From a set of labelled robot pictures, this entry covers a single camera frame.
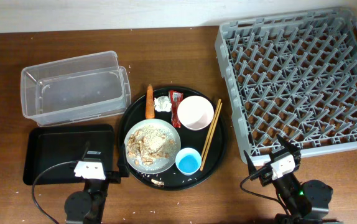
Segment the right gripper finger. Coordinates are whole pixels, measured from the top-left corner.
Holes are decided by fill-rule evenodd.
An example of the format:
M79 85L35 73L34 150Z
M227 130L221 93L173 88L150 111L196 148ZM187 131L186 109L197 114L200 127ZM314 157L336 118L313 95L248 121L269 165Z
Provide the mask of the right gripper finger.
M277 140L279 141L279 143L281 144L281 146L288 150L290 153L298 153L300 151L300 149L298 147L296 147L295 145L293 145L292 143L286 141L282 136L277 135Z
M249 154L246 151L244 151L244 156L246 158L246 162L247 162L247 165L248 165L249 176L252 176L257 171L257 169L254 166Z

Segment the grey plate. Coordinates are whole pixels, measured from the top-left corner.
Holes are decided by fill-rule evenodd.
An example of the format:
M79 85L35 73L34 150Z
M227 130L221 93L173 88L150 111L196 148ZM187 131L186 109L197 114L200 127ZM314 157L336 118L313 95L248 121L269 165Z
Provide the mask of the grey plate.
M127 150L126 150L126 159L127 163L136 171L144 174L158 174L161 172L164 172L171 168L175 164L175 157L179 150L181 150L181 140L180 136L177 132L177 130L168 122L163 121L161 119L145 119L143 121L140 121L136 123L126 134L124 138L124 144L126 147L126 143L128 141L128 137L130 134L132 134L136 129L142 128L144 126L151 125L155 126L157 128L165 128L168 129L170 134L173 136L173 138L176 140L176 145L173 153L170 155L168 159L159 159L156 160L156 162L151 165L151 166L144 166L142 164L139 164L138 166L135 165L134 159L130 159L127 156Z

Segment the wooden chopstick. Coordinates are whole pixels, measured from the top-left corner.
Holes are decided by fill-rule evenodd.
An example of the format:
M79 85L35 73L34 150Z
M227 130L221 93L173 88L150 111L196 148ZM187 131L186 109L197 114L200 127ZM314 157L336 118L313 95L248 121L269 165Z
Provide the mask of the wooden chopstick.
M213 127L214 127L214 123L216 121L216 118L218 117L217 112L218 112L218 110L220 108L220 104L221 104L221 99L219 99L218 102L217 102L217 105L216 105L216 108L215 108L215 112L214 112L214 115L213 115L213 119L212 119L212 121L210 123L210 127L209 127L209 130L208 130L207 135L206 135L206 139L205 139L205 143L204 143L204 146L203 146L201 158L203 158L203 156L206 153L206 148L207 148L207 145L208 145L208 142L209 142L209 138L211 136L211 131L212 131Z
M219 115L220 115L221 106L222 106L222 101L221 101L221 104L220 104L220 108L219 108L219 110L218 110L218 112L217 112L218 117L216 118L216 121L215 121L215 123L214 123L214 127L213 127L213 129L212 129L212 131L211 131L211 136L210 136L210 138L209 138L209 142L208 142L208 145L207 145L207 148L206 148L206 153L205 153L205 155L204 155L203 158L202 158L202 163L201 163L201 166L200 166L200 171L202 171L203 168L204 168L204 166L205 166L205 162L206 162L206 159L207 159L208 151L209 151L209 148L210 148L210 146L211 146L211 142L212 142L212 139L213 139L213 135L214 135L214 132L215 132L215 129L216 129L216 125L217 125L217 122L218 122L218 118L219 118Z

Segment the orange carrot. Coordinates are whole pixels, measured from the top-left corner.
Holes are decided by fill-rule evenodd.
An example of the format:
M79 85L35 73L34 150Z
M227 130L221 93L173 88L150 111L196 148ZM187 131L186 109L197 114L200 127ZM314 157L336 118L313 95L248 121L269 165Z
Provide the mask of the orange carrot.
M145 112L146 119L155 118L153 92L154 91L152 85L148 85L147 92L146 92L146 112Z

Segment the blue cup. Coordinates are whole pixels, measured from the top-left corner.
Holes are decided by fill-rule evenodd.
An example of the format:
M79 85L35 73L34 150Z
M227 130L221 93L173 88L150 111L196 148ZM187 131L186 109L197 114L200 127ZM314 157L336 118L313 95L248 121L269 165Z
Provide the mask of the blue cup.
M177 153L175 164L183 175L193 175L200 169L202 158L197 150L186 147Z

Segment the white tissue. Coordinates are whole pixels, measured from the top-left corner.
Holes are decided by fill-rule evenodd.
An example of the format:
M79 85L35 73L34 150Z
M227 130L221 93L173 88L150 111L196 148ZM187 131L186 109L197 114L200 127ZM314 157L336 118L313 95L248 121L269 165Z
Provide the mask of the white tissue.
M172 104L168 96L160 96L154 98L154 109L156 112L170 112Z

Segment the pink bowl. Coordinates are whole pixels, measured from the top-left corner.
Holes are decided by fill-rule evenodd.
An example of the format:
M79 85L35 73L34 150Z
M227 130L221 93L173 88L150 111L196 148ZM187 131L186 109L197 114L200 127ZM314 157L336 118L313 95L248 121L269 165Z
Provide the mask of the pink bowl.
M188 96L178 106L178 119L182 125L192 131L207 127L214 117L214 107L202 96Z

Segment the red snack wrapper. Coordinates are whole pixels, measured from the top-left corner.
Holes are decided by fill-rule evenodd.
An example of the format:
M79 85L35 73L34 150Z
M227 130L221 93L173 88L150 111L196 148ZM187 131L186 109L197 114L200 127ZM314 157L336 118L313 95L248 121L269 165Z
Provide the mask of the red snack wrapper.
M179 121L178 117L178 107L181 104L183 100L183 93L177 92L175 90L170 90L169 91L169 98L170 102L172 104L171 106L171 111L172 111L172 117L171 117L171 122L172 126L175 128L180 128L181 127L181 122Z

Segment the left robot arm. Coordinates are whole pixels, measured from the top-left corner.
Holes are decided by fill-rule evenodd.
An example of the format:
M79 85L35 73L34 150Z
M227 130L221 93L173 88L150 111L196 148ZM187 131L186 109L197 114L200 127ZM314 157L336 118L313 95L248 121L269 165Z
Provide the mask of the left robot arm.
M87 142L81 159L75 161L74 175L84 179L85 186L82 191L74 192L66 199L66 223L101 223L109 185L120 184L121 179L129 177L125 153L119 153L118 170L108 172L104 170L101 159L86 156L89 147L90 143Z

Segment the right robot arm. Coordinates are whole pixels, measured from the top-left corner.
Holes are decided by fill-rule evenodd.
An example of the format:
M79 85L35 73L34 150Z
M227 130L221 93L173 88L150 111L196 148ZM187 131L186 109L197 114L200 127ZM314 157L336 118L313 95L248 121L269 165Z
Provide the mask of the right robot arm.
M280 135L277 140L282 146L269 154L270 161L257 169L249 154L244 153L249 175L240 182L240 189L247 194L277 202L284 210L274 217L274 223L325 223L333 189L320 180L301 183L294 172L300 167L300 149ZM263 187L272 184L276 197L268 197L246 190L247 181L259 179Z

